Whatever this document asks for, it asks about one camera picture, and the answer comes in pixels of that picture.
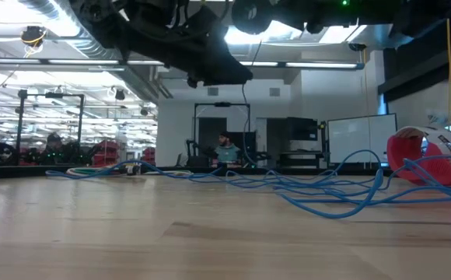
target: person sitting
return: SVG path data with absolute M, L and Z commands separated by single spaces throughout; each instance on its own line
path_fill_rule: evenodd
M 238 154 L 240 151 L 241 149 L 232 143 L 227 131 L 224 131 L 219 135 L 219 146 L 215 148 L 215 152 L 217 153 L 217 160 L 220 163 L 239 162 Z

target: white whiteboard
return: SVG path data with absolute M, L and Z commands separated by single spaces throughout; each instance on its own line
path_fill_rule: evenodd
M 341 163 L 348 155 L 361 149 L 372 150 L 382 162 L 386 162 L 386 145 L 388 138 L 397 132 L 397 118 L 395 114 L 388 114 L 328 121 L 327 130 L 331 163 Z M 347 161 L 376 162 L 376 158 L 366 152 L 352 156 Z

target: vent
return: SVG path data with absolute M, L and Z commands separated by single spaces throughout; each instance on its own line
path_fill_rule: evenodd
M 280 97 L 281 96 L 281 89 L 279 89 L 279 88 L 271 88 L 269 96 L 270 97 Z
M 219 96 L 219 88 L 208 88 L 208 96 Z

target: blue cable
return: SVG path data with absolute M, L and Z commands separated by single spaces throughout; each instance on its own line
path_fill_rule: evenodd
M 232 170 L 228 170 L 225 173 L 225 177 L 218 177 L 216 176 L 216 174 L 217 172 L 220 171 L 220 169 L 205 174 L 191 174 L 189 176 L 177 176 L 173 174 L 164 173 L 163 171 L 150 165 L 149 163 L 140 160 L 128 160 L 126 162 L 119 163 L 115 166 L 112 166 L 100 172 L 80 177 L 64 174 L 57 171 L 47 171 L 46 174 L 48 176 L 66 177 L 69 179 L 81 180 L 93 177 L 108 176 L 110 175 L 111 171 L 123 166 L 124 164 L 137 163 L 146 166 L 150 170 L 154 170 L 163 176 L 176 179 L 188 179 L 193 182 L 201 184 L 226 183 L 234 187 L 240 187 L 245 189 L 254 189 L 259 187 L 271 186 L 272 189 L 276 192 L 276 194 L 278 194 L 280 197 L 284 198 L 287 202 L 293 204 L 294 206 L 301 208 L 305 211 L 311 212 L 315 215 L 319 215 L 321 217 L 329 219 L 347 218 L 349 216 L 359 213 L 362 209 L 364 209 L 367 206 L 374 206 L 385 203 L 411 204 L 411 203 L 432 203 L 432 202 L 451 201 L 451 187 L 442 186 L 431 174 L 429 174 L 423 167 L 419 165 L 420 162 L 425 160 L 451 159 L 451 156 L 429 156 L 417 160 L 405 159 L 404 166 L 393 172 L 391 176 L 388 178 L 386 183 L 384 183 L 383 169 L 381 168 L 377 170 L 376 175 L 371 180 L 364 180 L 359 182 L 354 182 L 351 180 L 334 180 L 334 177 L 337 176 L 337 172 L 342 168 L 342 166 L 347 162 L 347 160 L 350 157 L 361 152 L 371 153 L 376 158 L 379 166 L 381 166 L 379 157 L 373 151 L 360 150 L 353 152 L 352 154 L 347 156 L 335 170 L 327 170 L 309 179 L 283 176 L 279 173 L 276 173 L 273 170 L 268 170 L 266 174 L 260 179 L 245 177 L 244 175 L 238 174 L 237 172 L 234 172 Z M 403 170 L 409 170 L 413 172 L 416 176 L 418 176 L 424 181 L 425 186 L 402 191 L 399 194 L 394 194 L 392 196 L 389 196 L 388 198 L 373 200 L 376 192 L 385 191 L 388 188 L 390 188 L 391 180 L 400 171 Z M 358 186 L 361 187 L 362 190 L 361 191 L 353 190 L 352 192 L 348 192 L 348 190 L 345 190 L 345 188 L 348 186 Z M 439 193 L 444 194 L 446 197 L 428 198 L 428 199 L 398 199 L 402 198 L 405 195 L 418 191 L 438 191 Z M 329 198 L 292 198 L 287 195 L 288 193 L 310 197 L 326 196 Z M 366 197 L 364 199 L 350 199 L 351 197 L 357 197 L 361 195 L 366 195 Z M 355 205 L 355 207 L 347 212 L 334 214 L 322 212 L 306 205 L 310 203 L 348 203 Z

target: ductwork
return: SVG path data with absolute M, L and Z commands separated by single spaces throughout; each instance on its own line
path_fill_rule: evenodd
M 80 30 L 77 37 L 87 38 L 89 40 L 69 41 L 68 44 L 78 49 L 87 58 L 121 59 L 121 55 L 118 51 L 105 49 L 91 34 L 89 34 L 86 28 L 84 28 L 77 20 L 68 0 L 18 0 L 18 2 L 24 4 L 28 9 L 40 12 L 48 19 L 58 20 L 60 22 L 68 20 L 75 23 Z M 165 94 L 159 93 L 156 90 L 158 89 L 156 85 L 153 85 L 150 81 L 136 74 L 130 67 L 127 67 L 124 72 L 113 73 L 113 75 L 124 80 L 131 91 L 142 100 L 151 101 L 157 104 L 159 95 L 165 96 Z

